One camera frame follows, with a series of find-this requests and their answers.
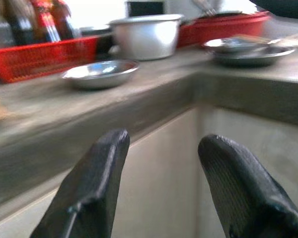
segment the concrete countertop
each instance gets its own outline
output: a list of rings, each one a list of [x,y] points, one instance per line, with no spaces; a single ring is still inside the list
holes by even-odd
[[[53,75],[0,84],[0,204],[70,168],[114,127],[131,136],[207,101],[298,125],[298,52],[276,65],[227,68],[198,47],[141,63],[128,83],[77,91]]]

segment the stainless steel bowl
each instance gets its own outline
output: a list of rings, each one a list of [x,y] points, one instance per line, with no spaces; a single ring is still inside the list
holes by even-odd
[[[122,56],[155,60],[174,54],[182,15],[130,17],[110,22]]]
[[[139,63],[133,60],[103,61],[71,68],[62,78],[77,88],[111,88],[128,81],[138,68]]]

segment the dish rack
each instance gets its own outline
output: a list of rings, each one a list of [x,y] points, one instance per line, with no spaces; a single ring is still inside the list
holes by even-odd
[[[95,61],[97,37],[0,49],[0,80],[20,82]]]

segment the metal bowl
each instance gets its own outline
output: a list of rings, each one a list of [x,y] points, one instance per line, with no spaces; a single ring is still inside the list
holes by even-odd
[[[238,37],[222,38],[208,41],[204,44],[207,49],[216,53],[238,53],[243,51],[251,51],[263,44],[250,42]]]
[[[218,54],[214,53],[214,59],[218,63],[229,66],[256,67],[267,66],[276,63],[280,58],[291,54],[293,48],[265,47],[250,52],[238,54]]]
[[[130,17],[110,22],[122,56],[134,60],[155,60],[175,52],[182,15],[166,14]]]
[[[111,88],[128,81],[138,68],[139,63],[133,60],[103,61],[71,68],[62,78],[77,88]]]

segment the red plastic basket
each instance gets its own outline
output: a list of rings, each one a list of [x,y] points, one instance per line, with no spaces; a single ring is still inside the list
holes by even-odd
[[[0,79],[19,82],[91,63],[97,37],[0,49]]]
[[[231,37],[237,34],[260,36],[263,23],[269,19],[268,12],[253,15],[225,16],[198,19],[194,23],[199,44],[213,39]]]
[[[177,48],[196,44],[198,42],[194,25],[180,27]]]

